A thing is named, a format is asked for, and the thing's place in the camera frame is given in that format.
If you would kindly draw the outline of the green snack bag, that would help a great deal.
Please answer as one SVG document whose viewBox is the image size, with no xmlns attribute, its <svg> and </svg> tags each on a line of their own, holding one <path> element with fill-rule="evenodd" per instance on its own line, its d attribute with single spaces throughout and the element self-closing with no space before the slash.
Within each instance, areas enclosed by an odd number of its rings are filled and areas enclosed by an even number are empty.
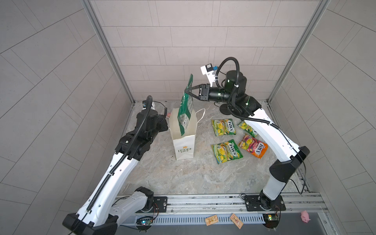
<svg viewBox="0 0 376 235">
<path fill-rule="evenodd" d="M 183 136 L 186 132 L 186 129 L 188 128 L 191 116 L 192 116 L 192 110 L 193 110 L 193 97 L 190 95 L 191 88 L 193 84 L 193 75 L 190 75 L 189 82 L 185 88 L 188 89 L 188 93 L 184 92 L 179 111 L 178 111 L 178 124 L 180 129 L 180 134 Z"/>
</svg>

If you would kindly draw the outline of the yellow green candy bag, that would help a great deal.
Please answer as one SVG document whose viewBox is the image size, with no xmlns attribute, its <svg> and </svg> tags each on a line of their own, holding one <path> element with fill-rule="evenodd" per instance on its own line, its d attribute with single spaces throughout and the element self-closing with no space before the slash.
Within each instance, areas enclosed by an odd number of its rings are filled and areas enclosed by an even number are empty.
<svg viewBox="0 0 376 235">
<path fill-rule="evenodd" d="M 211 122 L 216 136 L 236 134 L 236 129 L 232 119 L 213 119 Z"/>
</svg>

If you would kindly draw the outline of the white paper bag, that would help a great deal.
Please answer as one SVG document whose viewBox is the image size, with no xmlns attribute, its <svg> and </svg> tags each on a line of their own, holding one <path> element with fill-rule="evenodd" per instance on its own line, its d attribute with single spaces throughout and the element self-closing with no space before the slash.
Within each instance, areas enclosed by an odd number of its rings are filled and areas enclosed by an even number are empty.
<svg viewBox="0 0 376 235">
<path fill-rule="evenodd" d="M 203 119 L 206 109 L 197 112 L 193 110 L 190 122 L 184 135 L 181 135 L 178 122 L 178 108 L 172 109 L 169 117 L 169 130 L 173 140 L 176 160 L 191 159 L 194 157 L 195 137 L 198 123 Z"/>
</svg>

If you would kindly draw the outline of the orange pink candy bag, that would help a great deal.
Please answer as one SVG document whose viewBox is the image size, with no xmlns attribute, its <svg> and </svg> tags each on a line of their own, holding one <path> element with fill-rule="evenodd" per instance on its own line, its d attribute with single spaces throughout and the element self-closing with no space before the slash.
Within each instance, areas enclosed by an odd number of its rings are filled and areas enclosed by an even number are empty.
<svg viewBox="0 0 376 235">
<path fill-rule="evenodd" d="M 245 135 L 243 137 L 243 139 L 239 143 L 239 147 L 251 153 L 258 159 L 261 159 L 268 150 L 267 144 L 249 135 Z"/>
</svg>

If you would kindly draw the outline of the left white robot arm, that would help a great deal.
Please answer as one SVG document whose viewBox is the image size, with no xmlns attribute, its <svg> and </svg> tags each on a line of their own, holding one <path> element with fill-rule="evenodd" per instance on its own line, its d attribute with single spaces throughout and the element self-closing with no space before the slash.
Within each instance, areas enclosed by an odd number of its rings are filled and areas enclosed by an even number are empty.
<svg viewBox="0 0 376 235">
<path fill-rule="evenodd" d="M 138 211 L 150 211 L 154 206 L 153 191 L 139 187 L 123 202 L 116 204 L 116 197 L 125 180 L 150 150 L 160 132 L 168 130 L 166 114 L 159 114 L 153 107 L 153 98 L 143 101 L 144 108 L 137 114 L 133 131 L 123 136 L 104 176 L 95 191 L 76 213 L 64 218 L 62 225 L 70 234 L 114 235 L 118 227 Z"/>
</svg>

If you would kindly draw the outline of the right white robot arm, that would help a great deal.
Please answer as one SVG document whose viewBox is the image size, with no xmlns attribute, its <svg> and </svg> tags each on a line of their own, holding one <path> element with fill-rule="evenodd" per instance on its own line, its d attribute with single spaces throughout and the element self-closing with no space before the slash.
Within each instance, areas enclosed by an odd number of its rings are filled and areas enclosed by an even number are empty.
<svg viewBox="0 0 376 235">
<path fill-rule="evenodd" d="M 262 152 L 266 147 L 273 150 L 277 160 L 269 168 L 269 179 L 260 192 L 257 203 L 265 211 L 281 210 L 281 193 L 298 167 L 304 164 L 310 150 L 306 146 L 298 146 L 288 138 L 261 104 L 245 93 L 247 79 L 240 72 L 236 58 L 224 59 L 219 67 L 204 65 L 201 71 L 209 82 L 187 87 L 185 94 L 200 101 L 221 103 L 219 110 L 222 114 L 244 121 L 266 142 L 263 146 L 257 146 L 255 151 Z"/>
</svg>

